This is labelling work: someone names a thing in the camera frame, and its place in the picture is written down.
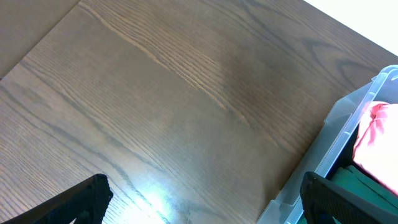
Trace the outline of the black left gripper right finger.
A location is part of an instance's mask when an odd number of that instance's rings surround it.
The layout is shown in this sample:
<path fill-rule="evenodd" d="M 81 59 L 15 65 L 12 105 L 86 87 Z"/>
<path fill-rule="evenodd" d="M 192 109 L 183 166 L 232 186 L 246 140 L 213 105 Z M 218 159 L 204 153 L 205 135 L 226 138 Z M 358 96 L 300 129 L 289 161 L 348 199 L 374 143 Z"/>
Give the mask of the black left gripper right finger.
<path fill-rule="evenodd" d="M 306 172 L 300 187 L 304 217 L 317 223 L 397 223 L 397 215 L 337 186 L 314 172 Z"/>

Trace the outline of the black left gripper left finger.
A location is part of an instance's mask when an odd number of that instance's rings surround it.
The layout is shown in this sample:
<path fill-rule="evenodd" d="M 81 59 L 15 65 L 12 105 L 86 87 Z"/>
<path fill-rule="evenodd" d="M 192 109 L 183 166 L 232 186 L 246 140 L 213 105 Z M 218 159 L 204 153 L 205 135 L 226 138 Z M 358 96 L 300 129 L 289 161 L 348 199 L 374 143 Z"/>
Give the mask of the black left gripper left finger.
<path fill-rule="evenodd" d="M 101 224 L 113 193 L 104 174 L 95 174 L 4 224 Z"/>

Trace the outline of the green garment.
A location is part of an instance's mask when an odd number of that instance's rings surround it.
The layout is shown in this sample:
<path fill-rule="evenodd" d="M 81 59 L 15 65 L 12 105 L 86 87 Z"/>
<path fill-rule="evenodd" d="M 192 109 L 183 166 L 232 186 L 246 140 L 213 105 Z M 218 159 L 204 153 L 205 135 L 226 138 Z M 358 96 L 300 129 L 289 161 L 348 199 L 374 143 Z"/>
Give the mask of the green garment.
<path fill-rule="evenodd" d="M 331 180 L 337 186 L 397 215 L 397 195 L 363 174 L 355 166 L 339 168 Z M 299 223 L 307 223 L 304 213 Z"/>

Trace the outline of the clear plastic storage bin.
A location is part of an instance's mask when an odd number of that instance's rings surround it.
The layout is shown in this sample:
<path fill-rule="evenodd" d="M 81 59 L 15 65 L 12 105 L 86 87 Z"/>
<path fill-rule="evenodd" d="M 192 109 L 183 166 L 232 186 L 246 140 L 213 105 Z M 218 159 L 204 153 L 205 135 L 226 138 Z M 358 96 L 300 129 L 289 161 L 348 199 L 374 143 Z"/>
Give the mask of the clear plastic storage bin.
<path fill-rule="evenodd" d="M 397 65 L 383 68 L 372 81 L 338 100 L 324 120 L 324 126 L 303 159 L 271 200 L 258 219 L 259 224 L 297 223 L 303 208 L 300 186 L 306 172 L 322 177 L 330 173 L 338 156 L 350 139 L 372 101 L 397 103 Z"/>

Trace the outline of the pink garment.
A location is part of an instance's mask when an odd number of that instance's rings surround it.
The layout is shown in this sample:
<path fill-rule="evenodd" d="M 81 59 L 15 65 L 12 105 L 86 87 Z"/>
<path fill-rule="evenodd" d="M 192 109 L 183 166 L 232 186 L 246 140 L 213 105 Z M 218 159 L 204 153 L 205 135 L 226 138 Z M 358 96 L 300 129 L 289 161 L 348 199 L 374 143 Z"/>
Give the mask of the pink garment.
<path fill-rule="evenodd" d="M 353 161 L 397 193 L 397 105 L 373 101 L 364 110 L 353 148 Z"/>

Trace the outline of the black knit garment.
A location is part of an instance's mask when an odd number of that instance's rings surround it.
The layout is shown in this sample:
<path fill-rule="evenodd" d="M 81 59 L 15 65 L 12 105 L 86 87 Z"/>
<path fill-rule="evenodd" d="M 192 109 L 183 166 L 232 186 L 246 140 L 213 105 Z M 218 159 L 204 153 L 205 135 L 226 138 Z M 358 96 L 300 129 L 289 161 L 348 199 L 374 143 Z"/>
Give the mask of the black knit garment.
<path fill-rule="evenodd" d="M 345 168 L 347 166 L 351 166 L 354 164 L 352 156 L 353 156 L 354 144 L 358 136 L 358 129 L 359 128 L 357 127 L 349 137 L 347 143 L 345 144 L 344 148 L 341 150 L 338 158 L 336 159 L 335 163 L 333 164 L 332 168 L 327 174 L 326 176 L 327 179 L 331 180 L 331 178 L 334 176 L 334 174 L 337 172 L 339 168 Z"/>

